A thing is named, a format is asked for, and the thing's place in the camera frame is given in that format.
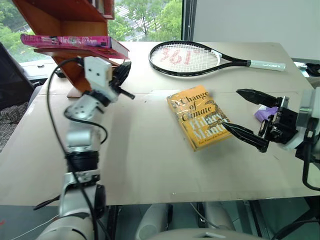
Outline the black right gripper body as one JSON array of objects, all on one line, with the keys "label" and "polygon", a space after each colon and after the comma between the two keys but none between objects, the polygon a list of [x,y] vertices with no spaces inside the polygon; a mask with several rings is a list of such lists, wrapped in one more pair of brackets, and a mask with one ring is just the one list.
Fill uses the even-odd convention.
[{"label": "black right gripper body", "polygon": [[287,108],[288,97],[277,97],[272,107],[277,107],[274,114],[269,114],[260,125],[258,135],[278,144],[286,144],[298,132],[296,120],[298,114]]}]

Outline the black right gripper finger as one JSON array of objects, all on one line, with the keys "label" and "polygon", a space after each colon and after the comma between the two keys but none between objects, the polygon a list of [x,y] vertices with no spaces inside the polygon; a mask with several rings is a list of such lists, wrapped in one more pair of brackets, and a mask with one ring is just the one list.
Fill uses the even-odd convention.
[{"label": "black right gripper finger", "polygon": [[264,105],[266,107],[279,107],[282,103],[281,97],[274,97],[266,94],[262,91],[254,89],[238,89],[236,92],[242,96],[245,100],[254,103],[256,105]]},{"label": "black right gripper finger", "polygon": [[252,130],[229,122],[223,122],[222,125],[227,131],[229,131],[239,140],[256,147],[259,152],[265,153],[267,151],[269,141],[262,138],[261,136],[255,135]]}]

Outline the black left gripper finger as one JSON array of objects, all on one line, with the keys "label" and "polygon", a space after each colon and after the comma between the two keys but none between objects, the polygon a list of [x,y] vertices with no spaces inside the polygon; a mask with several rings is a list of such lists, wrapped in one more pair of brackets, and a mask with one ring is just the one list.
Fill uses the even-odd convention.
[{"label": "black left gripper finger", "polygon": [[117,86],[116,91],[118,92],[119,95],[124,95],[124,96],[126,96],[126,97],[128,97],[128,98],[130,98],[132,100],[134,100],[135,97],[136,97],[134,94],[124,90],[120,86]]},{"label": "black left gripper finger", "polygon": [[124,82],[131,70],[132,62],[126,61],[115,69],[115,78],[118,82]]}]

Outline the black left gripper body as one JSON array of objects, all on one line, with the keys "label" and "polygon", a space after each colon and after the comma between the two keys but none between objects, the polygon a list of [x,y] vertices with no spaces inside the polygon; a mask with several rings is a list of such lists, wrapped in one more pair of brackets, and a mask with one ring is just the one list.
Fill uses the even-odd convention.
[{"label": "black left gripper body", "polygon": [[112,69],[112,78],[109,81],[109,86],[116,93],[122,93],[121,85],[125,81],[125,66],[119,65]]}]

